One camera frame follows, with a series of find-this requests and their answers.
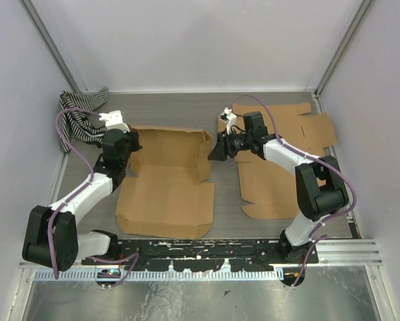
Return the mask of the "brown cardboard box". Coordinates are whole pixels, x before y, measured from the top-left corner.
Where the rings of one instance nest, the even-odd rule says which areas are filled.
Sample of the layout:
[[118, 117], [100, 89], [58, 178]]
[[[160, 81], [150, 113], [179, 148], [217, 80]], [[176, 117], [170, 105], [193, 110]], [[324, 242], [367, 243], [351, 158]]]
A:
[[132, 153], [116, 204], [122, 232], [203, 237], [213, 223], [215, 185], [208, 181], [212, 137], [190, 128], [136, 125], [142, 148]]

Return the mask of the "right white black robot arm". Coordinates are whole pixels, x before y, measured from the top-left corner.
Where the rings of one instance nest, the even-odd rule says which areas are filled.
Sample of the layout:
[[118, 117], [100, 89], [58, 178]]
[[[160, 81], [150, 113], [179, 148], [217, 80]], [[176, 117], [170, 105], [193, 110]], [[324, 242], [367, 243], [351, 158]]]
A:
[[225, 128], [218, 132], [209, 160], [226, 161], [235, 158], [238, 152], [248, 150], [294, 175], [299, 212], [281, 232], [278, 253], [286, 263], [298, 262], [312, 243], [311, 237], [320, 221], [348, 203], [338, 161], [332, 156], [308, 154], [288, 143], [277, 132], [269, 133], [258, 111], [243, 114], [243, 128], [236, 124], [237, 114], [230, 108], [226, 108], [219, 118]]

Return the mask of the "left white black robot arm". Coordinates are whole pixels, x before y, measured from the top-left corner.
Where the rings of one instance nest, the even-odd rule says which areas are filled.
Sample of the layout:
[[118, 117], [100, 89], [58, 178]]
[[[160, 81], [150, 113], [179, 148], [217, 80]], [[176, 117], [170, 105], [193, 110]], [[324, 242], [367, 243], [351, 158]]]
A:
[[38, 205], [30, 214], [22, 248], [25, 261], [64, 272], [80, 259], [105, 265], [122, 262], [115, 234], [93, 230], [80, 235], [77, 225], [101, 200], [122, 184], [132, 153], [142, 148], [135, 130], [107, 130], [90, 175], [74, 191], [48, 206]]

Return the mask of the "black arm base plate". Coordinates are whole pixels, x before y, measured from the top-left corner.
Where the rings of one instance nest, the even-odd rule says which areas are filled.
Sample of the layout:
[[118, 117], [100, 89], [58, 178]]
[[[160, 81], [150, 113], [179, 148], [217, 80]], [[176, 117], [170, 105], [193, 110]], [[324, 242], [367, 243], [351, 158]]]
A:
[[285, 256], [275, 239], [120, 239], [117, 258], [138, 253], [134, 271], [219, 271], [225, 263], [231, 272], [268, 272], [276, 264], [301, 264], [310, 243]]

